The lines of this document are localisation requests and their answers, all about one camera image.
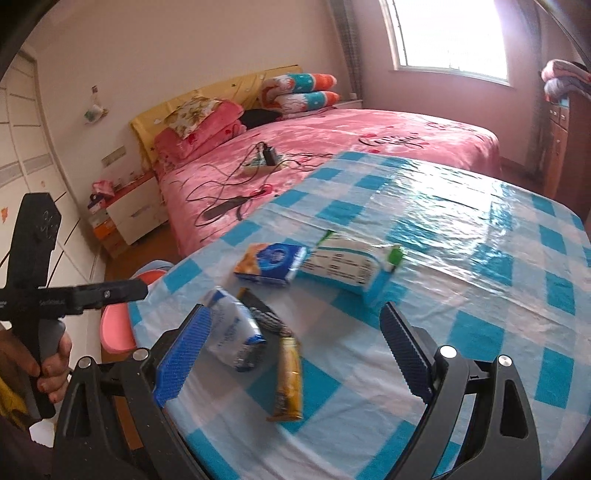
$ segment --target pink bag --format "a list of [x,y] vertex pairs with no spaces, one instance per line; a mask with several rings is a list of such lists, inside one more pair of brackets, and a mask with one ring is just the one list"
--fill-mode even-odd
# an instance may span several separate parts
[[107,198],[114,197],[115,191],[113,190],[113,182],[110,180],[99,180],[94,182],[92,184],[92,193],[104,195]]

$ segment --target window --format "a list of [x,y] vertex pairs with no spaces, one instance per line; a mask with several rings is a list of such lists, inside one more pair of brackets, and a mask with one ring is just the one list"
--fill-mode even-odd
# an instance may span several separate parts
[[507,80],[494,0],[386,0],[400,69]]

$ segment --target pink pillow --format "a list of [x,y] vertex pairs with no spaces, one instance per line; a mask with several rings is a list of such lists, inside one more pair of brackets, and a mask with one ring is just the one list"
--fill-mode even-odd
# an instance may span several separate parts
[[187,163],[191,163],[194,160],[204,156],[211,152],[214,148],[226,143],[238,135],[242,135],[246,131],[246,126],[242,125],[239,120],[234,123],[222,128],[217,134],[206,140],[200,146],[198,146],[188,157],[178,158],[174,155],[161,155],[160,161],[157,164],[157,173],[161,177],[163,174],[173,171],[176,168],[182,167]]
[[169,156],[183,160],[243,113],[242,105],[224,100],[187,138],[182,140],[172,128],[166,128],[154,138],[154,147],[161,158]]

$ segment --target window frame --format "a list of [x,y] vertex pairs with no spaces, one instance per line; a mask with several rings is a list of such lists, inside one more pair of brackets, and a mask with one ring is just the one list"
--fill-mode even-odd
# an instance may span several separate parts
[[396,0],[379,0],[382,6],[382,11],[384,14],[384,21],[386,23],[386,28],[388,30],[388,37],[390,43],[390,52],[392,54],[392,68],[390,69],[391,72],[427,72],[427,73],[446,73],[450,75],[458,75],[461,77],[473,78],[477,80],[483,80],[485,82],[496,83],[498,85],[512,87],[511,84],[511,72],[509,68],[509,61],[507,57],[507,49],[505,50],[505,62],[507,65],[507,79],[502,79],[499,77],[493,77],[490,75],[485,75],[482,73],[476,72],[467,72],[465,70],[454,69],[452,67],[415,67],[409,65],[402,65],[400,62],[400,48],[399,48],[399,41],[402,42],[402,48],[404,49],[404,36],[402,33],[402,27],[400,25],[400,21],[398,18],[394,18],[392,15],[392,10],[396,11]]

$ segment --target pink chair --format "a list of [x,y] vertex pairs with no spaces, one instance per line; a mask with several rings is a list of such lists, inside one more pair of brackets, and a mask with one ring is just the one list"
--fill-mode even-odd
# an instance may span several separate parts
[[[166,270],[148,270],[138,274],[137,277],[150,285],[165,273]],[[100,319],[100,343],[109,353],[125,353],[137,347],[126,303],[109,305],[105,308]]]

